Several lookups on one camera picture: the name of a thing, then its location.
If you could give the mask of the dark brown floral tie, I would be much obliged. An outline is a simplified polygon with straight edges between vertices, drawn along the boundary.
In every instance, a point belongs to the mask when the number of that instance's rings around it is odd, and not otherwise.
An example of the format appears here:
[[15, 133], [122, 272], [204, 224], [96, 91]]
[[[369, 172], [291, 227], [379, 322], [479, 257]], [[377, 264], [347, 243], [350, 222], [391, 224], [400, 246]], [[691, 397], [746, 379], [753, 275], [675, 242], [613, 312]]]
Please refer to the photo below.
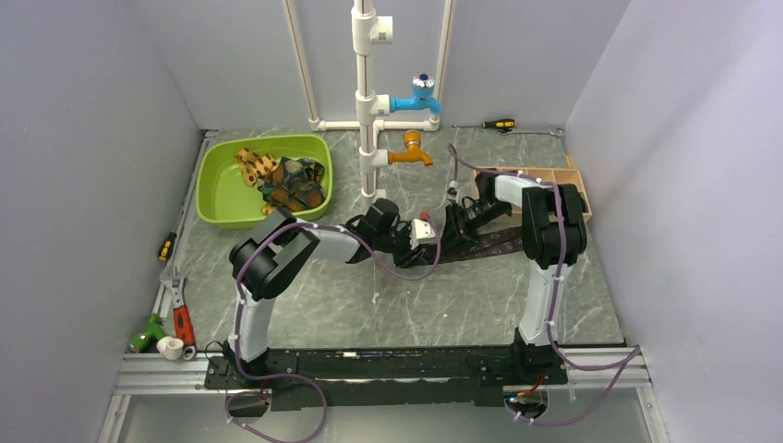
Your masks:
[[495, 232], [481, 233], [473, 240], [446, 226], [440, 235], [439, 263], [451, 263], [507, 255], [523, 250], [522, 227], [515, 226]]

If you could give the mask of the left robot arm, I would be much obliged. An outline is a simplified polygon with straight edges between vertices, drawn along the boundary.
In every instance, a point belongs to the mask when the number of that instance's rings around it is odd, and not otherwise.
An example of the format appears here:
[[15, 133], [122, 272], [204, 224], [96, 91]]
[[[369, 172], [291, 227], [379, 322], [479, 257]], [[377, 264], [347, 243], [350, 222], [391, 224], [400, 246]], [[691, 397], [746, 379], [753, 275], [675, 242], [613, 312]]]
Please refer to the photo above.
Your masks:
[[234, 323], [223, 346], [229, 376], [251, 388], [267, 375], [276, 299], [310, 260], [356, 264], [390, 254], [394, 264], [387, 270], [397, 274], [407, 265], [435, 268], [444, 250], [442, 234], [428, 216], [403, 220], [386, 198], [339, 225], [305, 221], [286, 209], [273, 212], [229, 255], [236, 291]]

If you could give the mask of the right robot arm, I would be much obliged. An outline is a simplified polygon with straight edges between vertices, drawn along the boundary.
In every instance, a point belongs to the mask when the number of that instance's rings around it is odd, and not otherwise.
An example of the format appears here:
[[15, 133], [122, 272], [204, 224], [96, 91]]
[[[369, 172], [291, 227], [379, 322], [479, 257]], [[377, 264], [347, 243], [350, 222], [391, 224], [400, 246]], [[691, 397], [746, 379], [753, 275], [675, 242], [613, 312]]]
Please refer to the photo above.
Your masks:
[[461, 261], [524, 253], [528, 292], [508, 362], [514, 379], [530, 383], [562, 364], [554, 323], [568, 274], [586, 249], [584, 199], [575, 184], [524, 173], [484, 170], [475, 183], [477, 198], [446, 209], [443, 256]]

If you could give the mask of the orange faucet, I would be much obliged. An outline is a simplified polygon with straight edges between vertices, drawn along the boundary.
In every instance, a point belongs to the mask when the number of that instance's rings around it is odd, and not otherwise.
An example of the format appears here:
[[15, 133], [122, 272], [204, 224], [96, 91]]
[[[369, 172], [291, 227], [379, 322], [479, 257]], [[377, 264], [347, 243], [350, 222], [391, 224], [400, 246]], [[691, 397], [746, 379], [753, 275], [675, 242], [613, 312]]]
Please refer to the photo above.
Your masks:
[[418, 131], [406, 131], [403, 135], [403, 143], [404, 151], [388, 152], [388, 164], [395, 164], [398, 162], [421, 162], [425, 167], [429, 167], [434, 164], [432, 158], [422, 150], [422, 136]]

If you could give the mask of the yellow black screwdriver back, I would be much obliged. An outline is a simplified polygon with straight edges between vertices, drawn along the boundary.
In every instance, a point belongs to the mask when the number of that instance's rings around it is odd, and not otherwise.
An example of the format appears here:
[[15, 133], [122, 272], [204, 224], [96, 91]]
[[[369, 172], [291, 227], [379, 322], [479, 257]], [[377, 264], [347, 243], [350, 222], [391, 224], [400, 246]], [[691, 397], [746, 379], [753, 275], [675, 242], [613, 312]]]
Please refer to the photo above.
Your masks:
[[509, 132], [516, 127], [516, 121], [512, 118], [501, 118], [496, 120], [483, 121], [476, 124], [459, 124], [453, 127], [480, 127], [483, 129], [492, 129], [501, 133]]

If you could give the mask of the yellow black screwdriver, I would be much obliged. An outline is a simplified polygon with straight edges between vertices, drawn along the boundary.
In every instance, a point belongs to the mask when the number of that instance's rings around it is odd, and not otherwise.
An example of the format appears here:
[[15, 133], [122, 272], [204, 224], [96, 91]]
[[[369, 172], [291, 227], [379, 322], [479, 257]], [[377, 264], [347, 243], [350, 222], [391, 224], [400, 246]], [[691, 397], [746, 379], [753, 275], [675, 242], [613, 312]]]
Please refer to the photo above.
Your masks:
[[501, 133], [509, 132], [516, 127], [516, 121], [512, 118], [501, 118], [496, 120], [483, 121], [476, 124], [459, 124], [453, 127], [480, 127], [483, 129], [492, 129]]
[[158, 259], [162, 262], [167, 262], [173, 255], [175, 251], [175, 244], [177, 239], [177, 233], [174, 231], [170, 231], [165, 239], [163, 240], [159, 251], [158, 251]]

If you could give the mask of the dark teal patterned tie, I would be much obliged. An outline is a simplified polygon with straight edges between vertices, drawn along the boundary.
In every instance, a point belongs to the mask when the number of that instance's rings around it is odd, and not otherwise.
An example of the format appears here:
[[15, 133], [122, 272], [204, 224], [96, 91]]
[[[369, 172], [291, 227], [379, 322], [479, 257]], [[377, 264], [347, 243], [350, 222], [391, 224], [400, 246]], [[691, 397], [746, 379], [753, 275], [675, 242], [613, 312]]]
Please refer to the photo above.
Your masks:
[[321, 185], [325, 167], [310, 158], [279, 160], [269, 155], [260, 158], [257, 190], [265, 202], [261, 208], [270, 215], [278, 208], [290, 212], [313, 210], [323, 204], [327, 192]]

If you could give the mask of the silver wrench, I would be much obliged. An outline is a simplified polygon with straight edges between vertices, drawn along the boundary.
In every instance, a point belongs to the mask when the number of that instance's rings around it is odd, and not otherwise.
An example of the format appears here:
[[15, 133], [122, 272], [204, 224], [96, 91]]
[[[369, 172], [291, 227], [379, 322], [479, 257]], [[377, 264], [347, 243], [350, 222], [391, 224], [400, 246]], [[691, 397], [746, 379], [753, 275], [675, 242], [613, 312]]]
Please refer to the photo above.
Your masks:
[[564, 136], [563, 128], [552, 129], [523, 129], [523, 128], [505, 128], [499, 131], [502, 135], [543, 135], [562, 138]]

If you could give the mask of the blue faucet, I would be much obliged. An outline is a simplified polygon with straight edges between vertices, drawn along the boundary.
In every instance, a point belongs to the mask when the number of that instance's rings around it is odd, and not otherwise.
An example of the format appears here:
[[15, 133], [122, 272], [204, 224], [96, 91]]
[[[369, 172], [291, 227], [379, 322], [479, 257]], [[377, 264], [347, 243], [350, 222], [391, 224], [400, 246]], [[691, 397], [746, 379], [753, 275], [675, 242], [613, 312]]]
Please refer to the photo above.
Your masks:
[[390, 112], [400, 111], [423, 111], [428, 110], [431, 114], [439, 115], [441, 105], [435, 98], [436, 81], [426, 73], [420, 73], [412, 78], [412, 93], [409, 98], [390, 97]]

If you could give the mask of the green plastic basin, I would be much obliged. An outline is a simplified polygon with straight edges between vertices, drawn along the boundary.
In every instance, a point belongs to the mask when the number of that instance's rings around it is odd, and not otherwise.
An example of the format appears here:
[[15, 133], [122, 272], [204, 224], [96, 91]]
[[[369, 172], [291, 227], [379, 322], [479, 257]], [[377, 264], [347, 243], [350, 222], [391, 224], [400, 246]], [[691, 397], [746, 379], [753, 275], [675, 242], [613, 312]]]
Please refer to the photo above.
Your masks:
[[262, 193], [242, 176], [243, 168], [236, 158], [242, 149], [269, 154], [276, 161], [310, 159], [323, 165], [319, 184], [325, 192], [324, 201], [295, 216], [314, 221], [325, 213], [333, 195], [334, 178], [326, 140], [311, 134], [276, 135], [220, 142], [206, 150], [196, 183], [196, 209], [202, 220], [224, 229], [250, 229], [266, 217]]

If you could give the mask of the white pvc pipe assembly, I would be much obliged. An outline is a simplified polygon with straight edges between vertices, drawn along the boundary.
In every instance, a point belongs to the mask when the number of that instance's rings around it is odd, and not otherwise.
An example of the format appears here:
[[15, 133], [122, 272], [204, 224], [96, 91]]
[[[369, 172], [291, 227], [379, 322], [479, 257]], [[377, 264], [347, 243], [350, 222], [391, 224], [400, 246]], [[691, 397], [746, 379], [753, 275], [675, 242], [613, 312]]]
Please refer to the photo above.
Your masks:
[[[440, 43], [436, 71], [435, 98], [440, 102], [442, 83], [445, 79], [450, 45], [452, 40], [453, 10], [455, 3], [446, 1], [440, 30]], [[378, 94], [373, 88], [373, 53], [382, 44], [394, 41], [393, 17], [380, 16], [373, 1], [354, 1], [350, 10], [352, 46], [355, 53], [356, 90], [355, 121], [329, 121], [320, 118], [312, 89], [307, 65], [307, 54], [298, 22], [294, 1], [283, 2], [283, 13], [295, 52], [295, 63], [299, 72], [305, 100], [309, 128], [315, 132], [331, 130], [356, 130], [359, 132], [359, 196], [364, 207], [369, 207], [379, 198], [386, 197], [386, 191], [379, 187], [379, 169], [387, 167], [389, 150], [378, 147], [379, 134], [388, 130], [416, 130], [435, 132], [440, 129], [439, 115], [423, 111], [390, 112], [389, 94]]]

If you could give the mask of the yellow black screwdriver left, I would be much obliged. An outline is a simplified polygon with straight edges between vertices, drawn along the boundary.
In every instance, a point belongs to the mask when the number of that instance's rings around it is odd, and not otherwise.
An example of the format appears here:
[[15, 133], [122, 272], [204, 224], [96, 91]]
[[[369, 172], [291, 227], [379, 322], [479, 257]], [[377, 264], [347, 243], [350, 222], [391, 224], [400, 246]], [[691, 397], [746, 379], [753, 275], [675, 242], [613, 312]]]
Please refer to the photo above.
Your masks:
[[177, 233], [174, 231], [170, 231], [165, 239], [163, 240], [159, 251], [158, 251], [158, 259], [162, 262], [167, 262], [173, 255], [175, 251], [175, 244], [177, 239]]

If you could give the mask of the white pipe fitting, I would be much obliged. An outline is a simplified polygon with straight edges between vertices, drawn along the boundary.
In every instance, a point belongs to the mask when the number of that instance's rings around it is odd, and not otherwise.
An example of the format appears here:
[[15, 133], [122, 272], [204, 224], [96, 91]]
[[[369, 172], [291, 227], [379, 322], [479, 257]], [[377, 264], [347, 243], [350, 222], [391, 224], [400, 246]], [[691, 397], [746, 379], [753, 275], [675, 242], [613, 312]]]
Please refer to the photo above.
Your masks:
[[176, 361], [183, 356], [185, 344], [181, 339], [165, 336], [156, 343], [156, 349], [166, 360]]

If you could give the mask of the red handled pliers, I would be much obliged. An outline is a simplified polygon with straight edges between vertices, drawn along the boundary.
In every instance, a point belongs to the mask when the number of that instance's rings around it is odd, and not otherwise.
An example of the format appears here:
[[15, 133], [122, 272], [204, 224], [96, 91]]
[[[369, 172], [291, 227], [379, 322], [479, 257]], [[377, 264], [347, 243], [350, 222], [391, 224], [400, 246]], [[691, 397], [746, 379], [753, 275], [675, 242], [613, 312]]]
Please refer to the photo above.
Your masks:
[[170, 292], [175, 336], [184, 343], [183, 358], [191, 360], [198, 350], [184, 294], [187, 277], [179, 274], [177, 267], [167, 265], [160, 274], [160, 282]]

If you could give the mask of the aluminium frame rail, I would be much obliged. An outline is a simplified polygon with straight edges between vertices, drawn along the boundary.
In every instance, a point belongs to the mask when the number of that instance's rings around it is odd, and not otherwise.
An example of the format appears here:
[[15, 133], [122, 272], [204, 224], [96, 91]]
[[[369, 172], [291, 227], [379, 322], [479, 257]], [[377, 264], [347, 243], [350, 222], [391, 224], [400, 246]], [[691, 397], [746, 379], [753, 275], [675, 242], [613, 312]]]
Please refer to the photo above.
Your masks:
[[[502, 405], [521, 403], [532, 411], [541, 412], [545, 397], [558, 390], [574, 396], [583, 389], [648, 389], [652, 385], [644, 357], [631, 348], [568, 346], [557, 354], [567, 371], [565, 385], [551, 385], [539, 392], [518, 390], [506, 396]], [[229, 398], [232, 409], [244, 415], [258, 413], [263, 408], [272, 410], [271, 395], [264, 389], [205, 389], [208, 360], [217, 355], [221, 354], [213, 349], [197, 352], [191, 360], [169, 361], [157, 353], [125, 355], [102, 425], [100, 441], [116, 442], [119, 439], [129, 403], [140, 396], [215, 394]], [[308, 385], [320, 397], [320, 404], [314, 407], [328, 404], [324, 391], [315, 381], [309, 380]]]

